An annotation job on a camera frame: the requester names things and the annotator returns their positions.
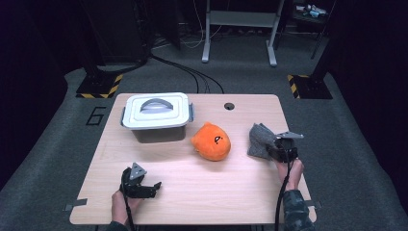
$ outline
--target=orange stuffed animal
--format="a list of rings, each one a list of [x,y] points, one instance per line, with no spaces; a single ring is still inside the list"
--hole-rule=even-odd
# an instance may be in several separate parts
[[[195,150],[205,159],[221,161],[227,157],[231,150],[228,135],[218,126],[205,122],[205,124],[191,138]]]

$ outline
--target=sleeve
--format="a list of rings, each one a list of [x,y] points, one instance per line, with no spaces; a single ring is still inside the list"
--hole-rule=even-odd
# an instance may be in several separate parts
[[[123,224],[116,221],[111,221],[106,231],[128,231],[128,230],[126,226],[124,226]]]
[[[286,191],[283,194],[283,209],[286,231],[316,230],[309,219],[309,208],[299,190]]]

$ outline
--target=table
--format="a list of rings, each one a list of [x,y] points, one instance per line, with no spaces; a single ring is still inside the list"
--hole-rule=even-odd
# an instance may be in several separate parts
[[[247,13],[211,11],[210,0],[207,0],[205,43],[201,59],[202,63],[207,63],[210,57],[210,25],[228,25],[272,28],[270,40],[266,41],[267,51],[269,64],[271,66],[277,66],[275,52],[273,50],[273,41],[276,36],[284,2],[285,0],[279,0],[279,6],[276,13]]]
[[[132,93],[117,96],[95,150],[74,207],[73,224],[107,224],[111,221],[111,195],[118,189],[123,170],[133,162],[147,170],[142,184],[163,182],[155,198],[145,199],[135,224],[269,224],[274,223],[281,187],[273,162],[246,154],[249,130],[264,123],[275,133],[288,131],[279,99],[271,94],[188,94],[195,107],[194,122],[186,125],[182,141],[139,143],[120,125],[121,112]],[[225,109],[234,104],[233,110]],[[196,153],[190,137],[210,121],[229,136],[232,147],[226,159],[211,162]],[[302,176],[299,189],[311,197]],[[310,218],[316,212],[310,207]]]

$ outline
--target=person's left hand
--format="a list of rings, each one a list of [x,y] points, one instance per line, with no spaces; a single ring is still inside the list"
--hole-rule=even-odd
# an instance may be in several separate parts
[[[132,215],[135,214],[136,209],[139,207],[143,199],[140,198],[128,198],[128,205],[132,211]],[[128,216],[126,212],[126,204],[121,191],[116,191],[112,195],[112,220],[126,225]]]

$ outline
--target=stand base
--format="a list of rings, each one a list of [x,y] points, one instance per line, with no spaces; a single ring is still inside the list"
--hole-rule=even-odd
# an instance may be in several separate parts
[[[288,80],[294,98],[333,99],[324,82],[312,85],[307,75],[288,75]]]
[[[100,76],[91,78],[85,77],[81,86],[76,91],[79,98],[112,98],[117,91],[117,87],[123,75],[117,73],[107,73],[100,71]]]

